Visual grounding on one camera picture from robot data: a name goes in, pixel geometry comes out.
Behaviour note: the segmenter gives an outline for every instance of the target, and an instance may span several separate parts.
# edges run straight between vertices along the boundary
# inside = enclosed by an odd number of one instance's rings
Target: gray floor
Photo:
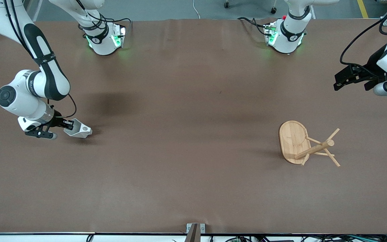
[[[370,18],[378,18],[387,11],[387,4],[374,0],[363,0]],[[236,19],[267,18],[273,0],[230,0],[230,8],[224,8],[224,0],[195,0],[201,18]],[[275,17],[287,14],[288,6],[277,0]],[[356,0],[340,0],[332,6],[315,6],[317,18],[362,18]],[[192,7],[192,0],[106,0],[100,12],[110,18],[130,18],[133,21],[198,18]],[[62,9],[42,0],[37,21],[73,21]]]

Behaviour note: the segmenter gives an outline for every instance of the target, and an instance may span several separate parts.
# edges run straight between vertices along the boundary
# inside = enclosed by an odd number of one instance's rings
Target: wooden base
[[[309,155],[301,159],[295,159],[295,155],[309,148],[310,141],[306,139],[307,129],[300,122],[287,121],[281,125],[279,130],[280,145],[286,161],[292,164],[304,164]]]

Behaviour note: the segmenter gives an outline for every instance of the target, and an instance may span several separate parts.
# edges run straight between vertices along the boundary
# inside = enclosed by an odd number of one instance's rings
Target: wooden mug tree
[[[340,129],[336,129],[324,142],[320,142],[310,138],[307,134],[307,129],[300,122],[287,121],[282,124],[279,131],[283,156],[292,164],[304,165],[311,154],[327,155],[336,166],[340,166],[334,158],[335,155],[331,154],[328,150],[329,147],[334,146],[332,138],[339,130]],[[310,141],[317,145],[311,147]]]

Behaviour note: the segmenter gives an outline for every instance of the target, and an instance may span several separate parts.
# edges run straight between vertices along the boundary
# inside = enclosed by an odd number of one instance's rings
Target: yellow line
[[[363,18],[368,18],[367,10],[365,9],[364,1],[358,0],[359,9]]]

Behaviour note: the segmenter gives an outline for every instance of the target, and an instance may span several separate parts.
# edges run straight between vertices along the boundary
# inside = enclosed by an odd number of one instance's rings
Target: table surface
[[[0,107],[0,232],[387,233],[387,97],[332,86],[374,21],[313,20],[291,55],[235,20],[135,22],[109,56],[77,23],[38,23],[93,135],[27,137]],[[345,60],[386,41],[375,28]],[[0,87],[22,69],[37,66],[0,37]],[[288,120],[317,140],[340,128],[329,150],[341,167],[285,161]]]

